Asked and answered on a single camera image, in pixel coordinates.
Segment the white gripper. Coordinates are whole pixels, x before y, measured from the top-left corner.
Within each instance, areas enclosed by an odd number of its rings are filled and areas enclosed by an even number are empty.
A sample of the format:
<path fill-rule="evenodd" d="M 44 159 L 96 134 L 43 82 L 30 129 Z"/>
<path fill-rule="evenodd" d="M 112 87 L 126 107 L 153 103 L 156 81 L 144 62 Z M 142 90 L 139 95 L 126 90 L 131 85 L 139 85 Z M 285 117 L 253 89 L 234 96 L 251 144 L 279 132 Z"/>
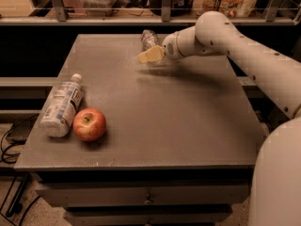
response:
<path fill-rule="evenodd" d="M 140 53 L 137 56 L 137 60 L 139 63 L 149 63 L 149 62 L 158 62 L 162 61 L 166 57 L 169 59 L 179 59 L 180 54 L 177 47 L 177 36 L 178 33 L 172 33 L 166 36 L 162 42 L 162 46 L 155 45 L 150 49 Z"/>

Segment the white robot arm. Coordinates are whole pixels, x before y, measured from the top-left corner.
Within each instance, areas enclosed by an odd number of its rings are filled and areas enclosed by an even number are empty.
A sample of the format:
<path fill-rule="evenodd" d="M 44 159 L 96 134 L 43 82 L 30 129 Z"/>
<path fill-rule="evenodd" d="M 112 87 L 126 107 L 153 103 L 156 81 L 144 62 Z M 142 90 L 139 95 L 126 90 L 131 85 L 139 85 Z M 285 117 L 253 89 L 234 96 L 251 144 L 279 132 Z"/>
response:
<path fill-rule="evenodd" d="M 289 118 L 263 142 L 252 178 L 247 226 L 301 225 L 301 63 L 207 11 L 196 23 L 137 56 L 141 63 L 221 53 Z"/>

